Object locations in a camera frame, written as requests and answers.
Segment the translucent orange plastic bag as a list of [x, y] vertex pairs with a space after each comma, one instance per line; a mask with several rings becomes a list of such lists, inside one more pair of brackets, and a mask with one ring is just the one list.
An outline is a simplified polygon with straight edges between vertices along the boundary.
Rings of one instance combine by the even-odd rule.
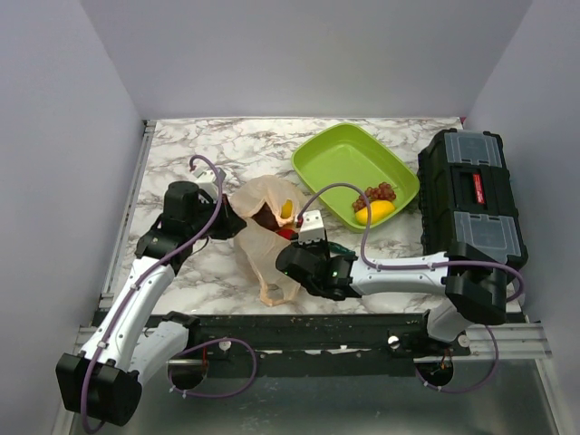
[[[280, 217], [281, 207], [290, 199], [293, 215]], [[266, 203], [275, 215], [280, 228], [294, 228], [295, 219], [306, 203], [302, 191], [291, 182], [273, 175], [249, 180], [229, 198], [234, 211], [246, 221], [246, 228], [233, 239], [237, 262], [248, 265], [260, 285], [259, 298], [267, 306], [291, 302], [298, 295], [300, 285], [276, 269], [276, 259], [290, 241], [276, 231], [259, 226], [252, 218]]]

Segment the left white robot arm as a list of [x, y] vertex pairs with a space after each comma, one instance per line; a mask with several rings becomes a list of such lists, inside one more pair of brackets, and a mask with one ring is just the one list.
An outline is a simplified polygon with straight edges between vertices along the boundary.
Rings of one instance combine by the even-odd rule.
[[201, 345], [191, 316], [172, 313], [148, 337], [142, 331], [156, 303], [203, 237], [227, 240], [246, 223], [227, 203], [220, 179], [169, 184], [163, 209], [139, 239], [129, 276], [101, 324], [76, 354], [65, 353], [56, 376], [66, 410], [93, 434], [100, 424], [125, 425], [142, 391], [166, 361], [194, 356]]

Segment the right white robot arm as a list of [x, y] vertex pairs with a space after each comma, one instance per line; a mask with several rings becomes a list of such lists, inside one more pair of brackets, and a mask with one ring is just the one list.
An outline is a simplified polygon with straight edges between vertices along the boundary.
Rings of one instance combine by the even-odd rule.
[[435, 355], [473, 324], [506, 321], [508, 283], [524, 281], [514, 268], [493, 261], [450, 259], [445, 252], [412, 258], [369, 259], [330, 256], [320, 249], [293, 243], [282, 250], [276, 269], [304, 287], [310, 295], [334, 301], [383, 293], [438, 295], [439, 306], [424, 315], [417, 344]]

